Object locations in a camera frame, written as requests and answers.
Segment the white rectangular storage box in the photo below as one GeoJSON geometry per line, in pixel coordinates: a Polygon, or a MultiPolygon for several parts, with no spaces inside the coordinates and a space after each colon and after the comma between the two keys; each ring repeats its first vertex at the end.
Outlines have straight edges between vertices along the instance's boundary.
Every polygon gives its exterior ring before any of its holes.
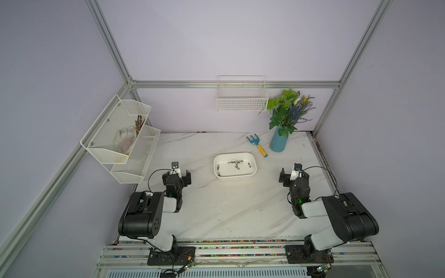
{"type": "Polygon", "coordinates": [[[252,154],[237,152],[217,155],[213,161],[213,169],[216,177],[221,181],[244,180],[257,173],[257,164],[252,154]],[[228,164],[229,161],[243,161],[243,163],[228,164]],[[235,168],[235,164],[238,164],[240,170],[235,168]]]}

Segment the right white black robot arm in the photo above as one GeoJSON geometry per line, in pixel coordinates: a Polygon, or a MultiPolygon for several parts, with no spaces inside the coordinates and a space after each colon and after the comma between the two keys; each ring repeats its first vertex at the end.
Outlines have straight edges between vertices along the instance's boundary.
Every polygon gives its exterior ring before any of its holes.
{"type": "Polygon", "coordinates": [[[333,194],[310,200],[310,175],[296,163],[290,174],[282,169],[279,182],[289,189],[288,202],[299,219],[327,217],[327,228],[305,237],[304,244],[286,246],[287,256],[316,261],[329,251],[350,241],[363,240],[379,233],[377,220],[351,192],[333,194]]]}

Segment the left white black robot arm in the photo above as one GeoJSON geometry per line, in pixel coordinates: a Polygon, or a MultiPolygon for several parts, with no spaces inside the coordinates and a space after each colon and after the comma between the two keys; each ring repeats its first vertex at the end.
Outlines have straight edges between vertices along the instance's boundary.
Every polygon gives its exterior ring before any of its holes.
{"type": "Polygon", "coordinates": [[[183,205],[183,189],[191,185],[191,173],[181,175],[180,169],[171,169],[162,175],[166,189],[163,192],[132,193],[118,223],[118,233],[128,239],[148,243],[156,251],[175,252],[177,240],[161,227],[164,214],[174,214],[183,205]]]}

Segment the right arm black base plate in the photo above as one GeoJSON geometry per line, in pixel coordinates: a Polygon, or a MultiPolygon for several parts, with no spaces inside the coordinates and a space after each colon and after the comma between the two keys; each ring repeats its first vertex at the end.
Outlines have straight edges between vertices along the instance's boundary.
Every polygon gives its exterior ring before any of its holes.
{"type": "Polygon", "coordinates": [[[305,245],[285,246],[289,264],[331,264],[334,262],[330,250],[317,251],[305,245]]]}

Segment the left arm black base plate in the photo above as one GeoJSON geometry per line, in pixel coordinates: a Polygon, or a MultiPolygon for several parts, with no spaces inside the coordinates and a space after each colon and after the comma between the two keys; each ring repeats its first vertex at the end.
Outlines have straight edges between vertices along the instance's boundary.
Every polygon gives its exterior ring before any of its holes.
{"type": "Polygon", "coordinates": [[[150,249],[148,266],[183,266],[194,260],[196,248],[191,246],[174,247],[170,251],[150,249]]]}

